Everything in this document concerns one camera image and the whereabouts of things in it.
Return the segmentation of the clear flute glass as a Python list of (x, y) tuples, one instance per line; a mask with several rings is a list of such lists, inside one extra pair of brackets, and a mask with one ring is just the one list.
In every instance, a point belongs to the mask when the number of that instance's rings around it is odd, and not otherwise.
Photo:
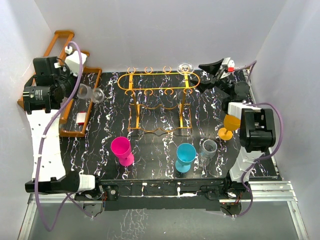
[(185, 87), (193, 87), (194, 84), (190, 83), (189, 76), (194, 72), (194, 66), (189, 62), (182, 62), (177, 67), (177, 72), (183, 76), (182, 80), (180, 81), (176, 93), (176, 100), (178, 104), (183, 102), (183, 99), (186, 101), (189, 96), (192, 94), (193, 89), (185, 90)]
[(100, 88), (91, 88), (83, 83), (79, 84), (77, 98), (91, 100), (95, 104), (101, 103), (105, 99), (104, 92)]

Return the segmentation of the clear flute glass front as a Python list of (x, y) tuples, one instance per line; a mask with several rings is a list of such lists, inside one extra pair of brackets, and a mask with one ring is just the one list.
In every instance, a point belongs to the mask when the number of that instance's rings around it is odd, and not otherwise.
[(91, 100), (95, 104), (101, 103), (105, 99), (104, 92), (100, 88), (91, 88), (83, 83), (79, 84), (77, 98)]

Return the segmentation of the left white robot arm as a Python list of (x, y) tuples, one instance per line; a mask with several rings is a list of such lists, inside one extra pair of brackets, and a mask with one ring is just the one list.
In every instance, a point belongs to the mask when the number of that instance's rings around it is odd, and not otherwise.
[(33, 59), (35, 74), (22, 93), (23, 109), (31, 129), (33, 172), (25, 183), (28, 193), (86, 192), (93, 200), (103, 195), (94, 175), (66, 171), (60, 147), (60, 116), (77, 95), (87, 55), (76, 52), (62, 60), (56, 56)]

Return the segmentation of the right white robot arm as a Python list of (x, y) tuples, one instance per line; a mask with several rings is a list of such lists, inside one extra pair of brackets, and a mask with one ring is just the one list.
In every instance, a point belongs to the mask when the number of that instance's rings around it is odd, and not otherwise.
[(231, 58), (222, 58), (198, 67), (210, 77), (207, 81), (193, 82), (201, 93), (218, 88), (228, 95), (221, 104), (225, 117), (218, 136), (228, 141), (233, 137), (233, 132), (239, 130), (241, 148), (224, 178), (222, 190), (230, 199), (240, 198), (249, 189), (250, 170), (262, 154), (276, 143), (274, 112), (270, 108), (259, 108), (244, 102), (250, 92), (246, 81), (228, 82), (228, 76), (238, 71)]

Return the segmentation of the pink plastic wine glass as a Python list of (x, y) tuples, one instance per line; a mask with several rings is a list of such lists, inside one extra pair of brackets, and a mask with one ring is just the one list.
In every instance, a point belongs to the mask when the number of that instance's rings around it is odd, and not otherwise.
[(120, 165), (128, 167), (134, 163), (134, 155), (132, 154), (131, 143), (128, 138), (116, 137), (111, 145), (111, 151), (118, 158)]

